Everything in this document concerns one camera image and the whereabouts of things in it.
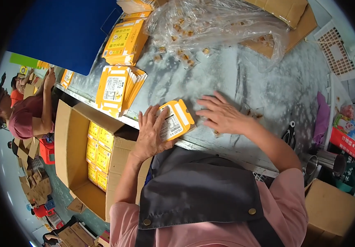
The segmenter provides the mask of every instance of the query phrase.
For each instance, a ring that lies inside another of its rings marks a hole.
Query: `blue board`
[[[37,0],[7,50],[86,76],[121,13],[115,0]]]

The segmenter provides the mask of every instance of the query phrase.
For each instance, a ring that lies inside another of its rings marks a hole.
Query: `metal cup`
[[[301,161],[302,171],[306,175],[312,175],[318,165],[318,158],[316,157],[316,155],[300,153],[298,156]]]
[[[318,157],[319,165],[334,172],[335,176],[341,176],[345,172],[346,160],[344,156],[324,150],[319,150],[316,156]]]

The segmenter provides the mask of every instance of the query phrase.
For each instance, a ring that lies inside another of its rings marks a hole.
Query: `purple cloth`
[[[328,129],[328,121],[330,119],[330,107],[326,102],[326,98],[318,92],[318,113],[315,121],[315,132],[313,133],[313,141],[316,146],[324,143],[324,135]]]

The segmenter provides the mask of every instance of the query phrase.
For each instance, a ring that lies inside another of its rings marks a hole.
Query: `scissors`
[[[293,150],[296,148],[296,133],[294,132],[294,127],[296,123],[291,120],[286,132],[282,136],[282,140],[287,143]]]

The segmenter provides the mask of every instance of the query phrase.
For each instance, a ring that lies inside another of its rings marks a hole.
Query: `finger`
[[[153,106],[149,106],[149,108],[145,111],[142,118],[142,124],[145,125],[147,123],[147,117],[149,116],[149,111],[153,108]]]
[[[167,141],[164,144],[164,150],[171,149],[175,145],[175,143],[177,143],[178,141],[179,141],[179,139],[174,139],[174,140],[171,140],[171,141]]]
[[[209,128],[212,128],[214,130],[217,130],[219,128],[219,125],[215,123],[214,121],[211,121],[209,119],[204,121],[204,125],[208,126]]]
[[[149,111],[149,116],[147,117],[147,122],[148,123],[151,123],[152,125],[154,125],[154,123],[155,123],[155,113],[157,113],[158,108],[160,108],[159,104],[153,106],[153,108]]]
[[[139,129],[142,129],[142,118],[143,118],[143,113],[139,111],[138,114]]]
[[[203,96],[202,96],[202,99],[203,99],[203,100],[210,100],[210,101],[212,101],[213,103],[215,103],[216,105],[222,104],[222,102],[219,101],[217,98],[212,97],[212,96],[209,96],[209,95],[203,95]]]
[[[214,110],[217,105],[215,103],[213,103],[212,101],[210,100],[200,100],[198,99],[197,100],[197,103],[201,106],[206,106],[206,108],[210,109],[210,110]]]
[[[154,127],[157,131],[160,131],[162,123],[165,120],[166,115],[168,114],[168,107],[164,107],[164,109],[161,111],[160,116],[157,117],[154,123]]]
[[[221,101],[221,102],[223,102],[225,104],[228,104],[227,100],[223,96],[221,96],[221,94],[218,91],[213,91],[213,94],[216,96],[216,98],[219,101]]]
[[[214,111],[205,109],[205,110],[196,111],[195,115],[204,116],[204,117],[209,118],[209,119],[214,119],[217,114]]]

